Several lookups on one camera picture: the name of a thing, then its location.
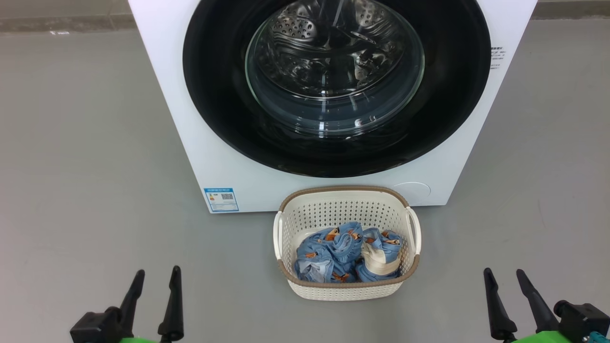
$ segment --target closed washing machine door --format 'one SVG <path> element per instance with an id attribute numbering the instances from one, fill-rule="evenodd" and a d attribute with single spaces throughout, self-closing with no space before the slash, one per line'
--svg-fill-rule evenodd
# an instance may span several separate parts
<path id="1" fill-rule="evenodd" d="M 381 172 L 432 150 L 485 88 L 476 0 L 203 0 L 184 42 L 199 113 L 289 173 Z"/>

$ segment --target clothes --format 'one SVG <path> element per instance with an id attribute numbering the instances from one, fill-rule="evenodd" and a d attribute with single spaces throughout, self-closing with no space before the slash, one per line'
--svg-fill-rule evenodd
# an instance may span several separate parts
<path id="1" fill-rule="evenodd" d="M 398 256 L 403 239 L 391 230 L 380 233 L 377 228 L 364 230 L 363 237 L 363 262 L 356 266 L 360 280 L 373 282 L 399 277 L 400 259 Z"/>
<path id="2" fill-rule="evenodd" d="M 295 271 L 301 280 L 356 282 L 356 259 L 362 250 L 362 226 L 349 222 L 307 237 L 296 249 Z"/>

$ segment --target gray baseboard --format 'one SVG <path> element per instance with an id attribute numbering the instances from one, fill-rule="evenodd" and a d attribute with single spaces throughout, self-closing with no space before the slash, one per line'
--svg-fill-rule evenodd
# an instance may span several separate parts
<path id="1" fill-rule="evenodd" d="M 610 18 L 610 1 L 539 2 L 532 20 Z M 131 14 L 52 18 L 0 18 L 0 34 L 71 34 L 136 29 Z"/>

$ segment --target brown basket rim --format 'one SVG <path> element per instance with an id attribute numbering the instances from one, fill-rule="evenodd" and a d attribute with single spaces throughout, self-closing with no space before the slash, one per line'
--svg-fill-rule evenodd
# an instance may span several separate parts
<path id="1" fill-rule="evenodd" d="M 388 194 L 396 197 L 398 200 L 400 200 L 400 202 L 404 205 L 404 207 L 406 207 L 406 208 L 409 207 L 409 203 L 407 202 L 407 200 L 402 195 L 400 195 L 398 192 L 396 192 L 395 190 L 390 189 L 390 188 L 380 187 L 380 186 L 330 186 L 330 187 L 308 188 L 308 189 L 296 191 L 296 192 L 290 194 L 289 196 L 287 196 L 286 199 L 284 199 L 284 201 L 282 201 L 282 204 L 279 207 L 279 211 L 284 212 L 286 205 L 288 205 L 288 203 L 290 201 L 292 201 L 294 198 L 296 198 L 298 196 L 305 195 L 305 194 L 312 194 L 312 193 L 336 192 L 336 191 L 342 191 L 342 190 L 364 190 L 364 191 L 369 191 L 369 192 L 388 193 Z M 413 273 L 415 272 L 415 269 L 417 269 L 417 266 L 419 265 L 419 260 L 420 260 L 420 255 L 416 254 L 415 258 L 413 259 L 413 264 L 411 265 L 411 268 L 409 268 L 409 270 L 404 275 L 401 275 L 398 278 L 391 279 L 391 280 L 366 282 L 366 283 L 365 282 L 315 283 L 315 282 L 310 282 L 310 281 L 303 281 L 303 280 L 297 279 L 295 276 L 290 274 L 290 272 L 286 269 L 286 266 L 282 262 L 282 259 L 278 259 L 278 266 L 279 266 L 279 269 L 284 274 L 284 276 L 288 279 L 288 281 L 290 281 L 294 284 L 297 284 L 299 286 L 302 286 L 302 287 L 351 289 L 351 288 L 368 288 L 368 287 L 388 286 L 391 284 L 401 283 L 404 280 L 408 279 L 411 275 L 413 275 Z"/>

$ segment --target perforated basket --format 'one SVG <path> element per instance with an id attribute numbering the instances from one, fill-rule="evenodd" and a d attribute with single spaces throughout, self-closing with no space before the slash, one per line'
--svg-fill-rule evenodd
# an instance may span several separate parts
<path id="1" fill-rule="evenodd" d="M 296 249 L 307 236 L 330 226 L 360 222 L 363 228 L 390 229 L 402 236 L 401 276 L 371 283 L 313 283 L 294 270 Z M 273 246 L 279 268 L 300 297 L 311 300 L 365 300 L 386 297 L 409 278 L 419 263 L 422 232 L 409 203 L 391 189 L 372 186 L 301 190 L 287 197 L 273 223 Z"/>

